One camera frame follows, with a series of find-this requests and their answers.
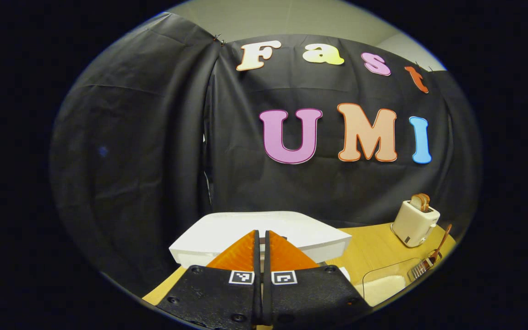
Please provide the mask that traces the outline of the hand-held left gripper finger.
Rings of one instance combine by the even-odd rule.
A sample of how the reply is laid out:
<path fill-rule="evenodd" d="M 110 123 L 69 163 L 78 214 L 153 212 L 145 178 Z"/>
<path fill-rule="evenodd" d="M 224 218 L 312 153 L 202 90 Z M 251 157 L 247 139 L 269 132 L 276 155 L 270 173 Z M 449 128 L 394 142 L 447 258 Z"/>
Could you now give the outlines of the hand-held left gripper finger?
<path fill-rule="evenodd" d="M 371 312 L 335 265 L 317 265 L 273 231 L 265 234 L 263 323 L 273 328 L 336 328 Z"/>
<path fill-rule="evenodd" d="M 204 328 L 255 328 L 262 313 L 258 230 L 206 266 L 191 265 L 157 307 Z"/>

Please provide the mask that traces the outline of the white rice cooker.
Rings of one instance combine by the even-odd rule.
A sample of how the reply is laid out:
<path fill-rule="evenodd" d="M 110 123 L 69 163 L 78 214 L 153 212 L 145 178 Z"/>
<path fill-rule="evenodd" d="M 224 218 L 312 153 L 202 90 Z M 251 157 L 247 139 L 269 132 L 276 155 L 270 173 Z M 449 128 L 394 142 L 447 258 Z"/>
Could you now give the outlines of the white rice cooker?
<path fill-rule="evenodd" d="M 206 266 L 251 230 L 258 230 L 262 239 L 266 230 L 275 232 L 315 263 L 342 256 L 352 238 L 350 234 L 298 212 L 224 212 L 198 220 L 170 245 L 169 250 L 176 263 L 184 268 Z"/>

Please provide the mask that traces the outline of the white rice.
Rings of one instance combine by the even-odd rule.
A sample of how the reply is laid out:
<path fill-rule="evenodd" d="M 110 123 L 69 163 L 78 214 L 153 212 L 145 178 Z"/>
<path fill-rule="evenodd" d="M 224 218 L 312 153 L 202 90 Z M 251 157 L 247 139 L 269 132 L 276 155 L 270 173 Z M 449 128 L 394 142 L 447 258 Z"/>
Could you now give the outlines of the white rice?
<path fill-rule="evenodd" d="M 390 275 L 364 283 L 364 299 L 370 306 L 379 305 L 406 287 L 401 275 Z"/>

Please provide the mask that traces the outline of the brown wooden spoon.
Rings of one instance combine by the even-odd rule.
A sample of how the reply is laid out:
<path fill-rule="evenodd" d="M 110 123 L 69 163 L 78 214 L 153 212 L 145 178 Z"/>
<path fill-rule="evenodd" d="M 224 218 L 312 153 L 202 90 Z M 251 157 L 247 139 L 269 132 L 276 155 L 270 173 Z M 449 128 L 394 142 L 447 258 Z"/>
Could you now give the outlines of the brown wooden spoon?
<path fill-rule="evenodd" d="M 426 265 L 426 267 L 427 267 L 428 270 L 431 269 L 434 265 L 436 265 L 436 263 L 437 263 L 439 260 L 442 260 L 442 259 L 443 259 L 443 255 L 442 255 L 442 253 L 441 253 L 440 251 L 441 251 L 442 247 L 444 246 L 444 243 L 446 242 L 446 239 L 448 238 L 448 236 L 449 236 L 449 232 L 451 231 L 451 229 L 452 229 L 452 224 L 449 224 L 449 225 L 447 226 L 447 229 L 446 229 L 446 231 L 445 231 L 445 234 L 444 234 L 444 236 L 442 237 L 442 240 L 441 240 L 441 242 L 440 242 L 438 248 L 437 248 L 437 249 L 434 249 L 434 251 L 432 251 L 432 252 L 428 255 L 427 259 L 425 260 L 425 262 L 426 262 L 425 265 Z"/>

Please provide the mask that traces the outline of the white toaster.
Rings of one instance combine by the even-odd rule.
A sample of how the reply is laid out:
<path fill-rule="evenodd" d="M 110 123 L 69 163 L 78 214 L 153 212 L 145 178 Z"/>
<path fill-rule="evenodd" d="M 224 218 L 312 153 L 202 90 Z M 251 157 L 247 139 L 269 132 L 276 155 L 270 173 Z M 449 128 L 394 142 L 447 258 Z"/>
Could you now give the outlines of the white toaster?
<path fill-rule="evenodd" d="M 440 213 L 429 206 L 423 213 L 412 205 L 409 200 L 403 201 L 394 223 L 390 229 L 409 248 L 420 246 L 427 240 L 436 227 Z"/>

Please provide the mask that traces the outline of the black backdrop cloth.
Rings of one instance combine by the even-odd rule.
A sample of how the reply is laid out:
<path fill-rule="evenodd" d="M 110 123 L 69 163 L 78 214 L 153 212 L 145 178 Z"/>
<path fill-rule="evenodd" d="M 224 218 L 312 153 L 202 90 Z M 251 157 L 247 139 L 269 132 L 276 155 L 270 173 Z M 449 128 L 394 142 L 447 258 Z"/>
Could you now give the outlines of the black backdrop cloth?
<path fill-rule="evenodd" d="M 476 115 L 447 71 L 323 35 L 222 43 L 173 13 L 90 63 L 57 115 L 50 181 L 91 263 L 139 297 L 203 216 L 293 211 L 336 228 L 431 197 L 460 238 L 483 178 Z"/>

